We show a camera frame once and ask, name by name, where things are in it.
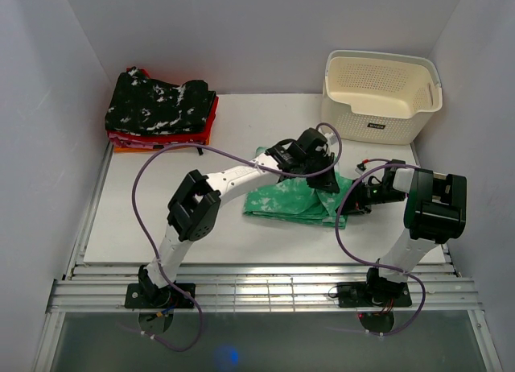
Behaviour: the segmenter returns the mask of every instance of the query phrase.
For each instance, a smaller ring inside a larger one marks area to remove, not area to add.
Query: white tabletop
[[[212,129],[211,145],[252,159],[259,146],[298,138],[319,122],[321,96],[315,94],[222,95]],[[84,261],[87,263],[146,263],[153,252],[140,230],[130,203],[130,190],[149,153],[114,154],[102,190]],[[344,140],[340,174],[350,179],[362,159],[402,159],[414,163],[409,145],[386,146]],[[159,244],[166,228],[167,204],[186,173],[223,171],[236,162],[195,149],[159,156],[146,170],[138,188],[138,206],[144,222]],[[196,242],[186,263],[352,263],[336,243],[333,228],[244,217],[245,197],[219,212],[215,229]],[[369,215],[351,216],[341,231],[344,244],[355,255],[375,261],[402,232],[404,203],[375,205]],[[444,262],[437,247],[423,262]]]

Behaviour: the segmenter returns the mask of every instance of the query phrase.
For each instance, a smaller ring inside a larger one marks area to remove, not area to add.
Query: cream laundry basket
[[[441,108],[442,86],[429,60],[341,50],[329,56],[322,121],[342,138],[409,144]]]

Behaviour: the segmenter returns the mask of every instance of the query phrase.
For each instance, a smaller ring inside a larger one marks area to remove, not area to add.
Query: black mounting plate
[[[185,292],[189,293],[190,296],[195,298],[195,284],[194,283],[176,283],[177,287],[181,288]],[[171,305],[175,305],[175,309],[190,309],[193,308],[193,303],[185,298],[178,291],[169,288],[170,290],[170,303],[159,306],[159,309],[169,308]],[[139,283],[131,283],[127,287],[126,302],[124,307],[127,309],[156,309],[158,307],[151,304],[143,295],[142,288]]]
[[[336,295],[340,308],[378,307],[372,303],[370,295],[365,293],[366,282],[341,282],[336,285]],[[410,290],[406,285],[399,298],[393,301],[394,308],[408,308],[412,305]]]

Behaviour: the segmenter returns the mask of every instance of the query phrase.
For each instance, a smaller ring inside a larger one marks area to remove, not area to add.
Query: gray wall
[[[0,370],[31,368],[106,141],[109,81],[67,0],[0,0]]]
[[[69,0],[111,81],[128,65],[222,93],[317,93],[338,48],[427,56],[459,0]]]
[[[505,370],[515,370],[515,0],[461,0],[431,59],[444,109],[417,138],[420,161],[468,178],[468,220],[449,245],[472,275]]]

